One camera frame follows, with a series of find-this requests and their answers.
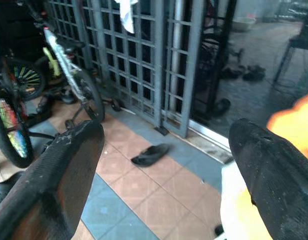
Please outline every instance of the bicycle wheel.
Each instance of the bicycle wheel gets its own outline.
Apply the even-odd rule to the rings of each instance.
[[[81,70],[74,74],[74,79],[88,100],[88,103],[85,104],[88,116],[101,123],[105,119],[105,107],[94,78],[85,70]]]
[[[16,58],[8,58],[7,64],[17,80],[24,101],[40,96],[45,89],[46,79],[39,67],[31,62]]]
[[[0,90],[0,149],[15,166],[26,168],[34,160],[33,148],[28,129],[15,109],[10,96]]]

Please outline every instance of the metal gate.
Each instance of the metal gate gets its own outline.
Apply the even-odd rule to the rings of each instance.
[[[139,0],[135,34],[114,0],[49,0],[59,35],[86,43],[78,64],[98,71],[111,95],[156,126],[186,137],[204,0]]]

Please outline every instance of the white bicycle frame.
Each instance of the white bicycle frame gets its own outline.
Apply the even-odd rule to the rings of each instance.
[[[84,97],[84,94],[82,93],[74,79],[74,73],[77,71],[82,71],[82,69],[71,62],[71,60],[65,54],[64,48],[57,43],[56,35],[51,32],[49,28],[45,27],[44,33],[46,42],[55,53],[56,58],[68,80],[69,85],[72,87],[74,94],[84,104],[85,102],[87,102],[87,99]]]

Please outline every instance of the white container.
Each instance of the white container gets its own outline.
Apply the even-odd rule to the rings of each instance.
[[[255,23],[256,19],[252,17],[236,17],[233,20],[232,28],[236,32],[247,32],[253,28]]]

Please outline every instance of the metal grille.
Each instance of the metal grille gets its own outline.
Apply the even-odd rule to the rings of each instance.
[[[78,2],[49,0],[59,34],[87,44],[78,59],[97,69],[106,90],[127,108],[185,137],[205,1],[140,0],[133,6],[135,34],[122,27],[114,0]]]

